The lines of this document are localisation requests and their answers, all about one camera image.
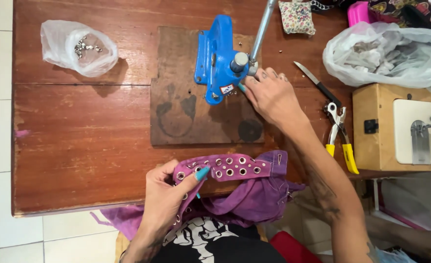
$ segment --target hand press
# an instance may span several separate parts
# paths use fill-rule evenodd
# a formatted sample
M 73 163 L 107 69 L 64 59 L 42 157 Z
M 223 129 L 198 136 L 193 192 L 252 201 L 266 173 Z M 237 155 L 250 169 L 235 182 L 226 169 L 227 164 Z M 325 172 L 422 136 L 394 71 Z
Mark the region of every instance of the hand press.
M 209 105 L 219 104 L 244 77 L 255 75 L 256 57 L 274 4 L 274 0 L 267 1 L 250 54 L 233 50 L 232 20 L 228 15 L 217 15 L 210 30 L 199 31 L 195 82 L 207 85 L 204 98 Z

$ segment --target sticker on press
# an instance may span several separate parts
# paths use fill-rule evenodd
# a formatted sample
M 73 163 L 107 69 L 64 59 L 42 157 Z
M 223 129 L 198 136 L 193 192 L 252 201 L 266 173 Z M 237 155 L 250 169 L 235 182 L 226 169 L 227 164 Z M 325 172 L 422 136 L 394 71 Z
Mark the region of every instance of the sticker on press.
M 229 93 L 233 90 L 233 84 L 230 84 L 228 86 L 221 86 L 219 87 L 220 92 L 222 92 L 222 94 L 226 94 Z

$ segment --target black knife handle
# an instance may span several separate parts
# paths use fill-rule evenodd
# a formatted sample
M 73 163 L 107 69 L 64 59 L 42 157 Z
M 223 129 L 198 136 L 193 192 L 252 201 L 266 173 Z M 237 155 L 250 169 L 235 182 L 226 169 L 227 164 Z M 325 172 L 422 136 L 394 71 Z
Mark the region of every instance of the black knife handle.
M 324 94 L 324 96 L 326 96 L 326 98 L 328 98 L 332 103 L 336 104 L 336 106 L 338 108 L 341 107 L 342 103 L 340 100 L 338 100 L 336 98 L 336 96 L 334 96 L 321 82 L 318 82 L 318 84 L 316 84 L 316 87 Z

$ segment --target hand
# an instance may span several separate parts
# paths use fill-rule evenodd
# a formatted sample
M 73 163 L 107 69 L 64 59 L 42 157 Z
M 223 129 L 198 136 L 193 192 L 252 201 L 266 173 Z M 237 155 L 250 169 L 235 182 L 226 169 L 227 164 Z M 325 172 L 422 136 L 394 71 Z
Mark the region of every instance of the hand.
M 246 77 L 245 94 L 266 121 L 281 130 L 285 122 L 308 121 L 285 74 L 277 75 L 269 67 L 266 70 L 258 69 L 255 76 L 259 81 L 251 76 Z
M 165 182 L 177 166 L 177 160 L 149 171 L 146 175 L 146 200 L 144 214 L 139 229 L 151 233 L 165 232 L 175 222 L 175 216 L 185 194 L 191 191 L 207 174 L 205 167 L 196 174 L 186 176 L 183 181 L 173 187 Z

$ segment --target metal eyelet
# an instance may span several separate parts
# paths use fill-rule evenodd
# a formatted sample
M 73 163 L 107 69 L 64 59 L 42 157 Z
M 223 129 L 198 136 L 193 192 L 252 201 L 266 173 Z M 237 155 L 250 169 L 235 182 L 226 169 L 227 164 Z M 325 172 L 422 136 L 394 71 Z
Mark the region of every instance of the metal eyelet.
M 185 178 L 185 173 L 184 172 L 177 173 L 177 179 L 178 180 L 183 180 L 184 178 Z

